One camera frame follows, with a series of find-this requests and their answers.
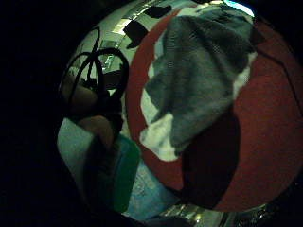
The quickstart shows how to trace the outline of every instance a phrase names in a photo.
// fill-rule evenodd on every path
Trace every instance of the gray cloth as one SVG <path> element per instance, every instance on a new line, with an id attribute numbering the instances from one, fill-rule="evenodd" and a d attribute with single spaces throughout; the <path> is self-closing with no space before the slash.
<path id="1" fill-rule="evenodd" d="M 252 25 L 237 9 L 184 10 L 190 13 L 181 10 L 155 45 L 141 99 L 148 127 L 140 141 L 164 161 L 177 159 L 232 105 L 257 55 Z"/>

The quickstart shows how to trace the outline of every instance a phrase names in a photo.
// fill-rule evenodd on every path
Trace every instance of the black cable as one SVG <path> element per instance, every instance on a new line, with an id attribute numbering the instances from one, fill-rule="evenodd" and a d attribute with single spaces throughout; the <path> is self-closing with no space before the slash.
<path id="1" fill-rule="evenodd" d="M 68 101 L 67 101 L 67 111 L 68 111 L 67 114 L 70 114 L 72 99 L 73 99 L 73 96 L 75 94 L 77 85 L 79 83 L 80 75 L 88 64 L 89 64 L 89 70 L 88 70 L 88 74 L 87 74 L 87 79 L 88 80 L 91 79 L 90 74 L 91 74 L 93 63 L 95 63 L 95 66 L 96 66 L 96 69 L 97 69 L 98 88 L 95 92 L 97 92 L 97 95 L 98 95 L 98 103 L 100 104 L 100 106 L 98 108 L 100 110 L 104 111 L 104 110 L 106 110 L 106 108 L 110 107 L 111 103 L 113 105 L 115 103 L 117 103 L 122 98 L 123 93 L 124 93 L 124 91 L 126 89 L 126 86 L 127 86 L 127 82 L 128 82 L 128 78 L 129 78 L 129 64 L 128 64 L 127 59 L 124 57 L 124 55 L 121 53 L 120 50 L 115 49 L 115 48 L 105 48 L 105 49 L 98 50 L 98 43 L 99 43 L 99 39 L 100 39 L 100 30 L 99 30 L 98 27 L 96 27 L 92 30 L 96 30 L 98 32 L 98 36 L 97 36 L 97 39 L 95 41 L 92 52 L 82 52 L 79 55 L 77 55 L 68 64 L 68 66 L 65 69 L 65 71 L 63 73 L 63 76 L 62 76 L 62 81 L 64 81 L 69 69 L 73 66 L 75 61 L 78 58 L 82 57 L 82 56 L 87 57 L 84 60 L 84 62 L 82 63 L 82 65 L 81 65 L 81 67 L 80 67 L 80 69 L 79 69 L 79 71 L 76 75 L 76 78 L 75 78 L 75 81 L 74 81 L 74 84 L 73 84 L 73 87 L 72 87 L 72 91 L 71 91 L 70 96 L 69 96 Z M 109 55 L 109 54 L 118 56 L 122 60 L 122 64 L 120 65 L 121 72 L 122 72 L 122 77 L 121 77 L 118 85 L 116 86 L 116 90 L 114 91 L 114 93 L 111 96 L 109 96 L 108 91 L 105 90 L 104 76 L 103 76 L 103 72 L 102 72 L 102 64 L 101 64 L 101 61 L 98 58 L 100 55 Z"/>
<path id="2" fill-rule="evenodd" d="M 93 47 L 93 53 L 97 51 L 98 49 L 98 43 L 99 43 L 99 40 L 100 40 L 100 28 L 97 26 L 95 28 L 93 28 L 91 31 L 94 31 L 96 30 L 97 31 L 97 38 L 95 40 L 95 43 L 94 43 L 94 47 Z M 93 63 L 91 62 L 89 64 L 89 68 L 88 68 L 88 72 L 87 72 L 87 81 L 90 82 L 91 81 L 91 72 L 92 72 L 92 68 L 93 68 Z"/>

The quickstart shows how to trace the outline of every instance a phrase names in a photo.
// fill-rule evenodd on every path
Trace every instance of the green object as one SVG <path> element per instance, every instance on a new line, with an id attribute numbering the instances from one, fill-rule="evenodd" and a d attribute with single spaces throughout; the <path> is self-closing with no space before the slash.
<path id="1" fill-rule="evenodd" d="M 101 203 L 119 213 L 128 209 L 140 159 L 136 143 L 119 135 L 114 148 L 102 159 L 98 173 L 97 192 Z"/>

